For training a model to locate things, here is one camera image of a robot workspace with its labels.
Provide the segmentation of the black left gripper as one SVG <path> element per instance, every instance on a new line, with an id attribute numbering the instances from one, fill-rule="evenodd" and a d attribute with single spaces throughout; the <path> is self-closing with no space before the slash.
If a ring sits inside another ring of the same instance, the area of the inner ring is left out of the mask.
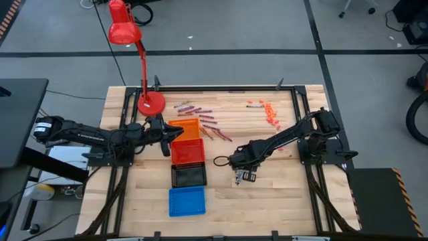
<path id="1" fill-rule="evenodd" d="M 171 155 L 169 149 L 169 137 L 177 138 L 183 133 L 184 128 L 180 126 L 173 126 L 166 124 L 163 120 L 162 114 L 157 114 L 156 116 L 152 116 L 149 119 L 150 128 L 147 129 L 147 137 L 148 141 L 146 142 L 149 145 L 153 145 L 155 143 L 160 143 L 160 149 L 165 157 L 169 157 Z"/>

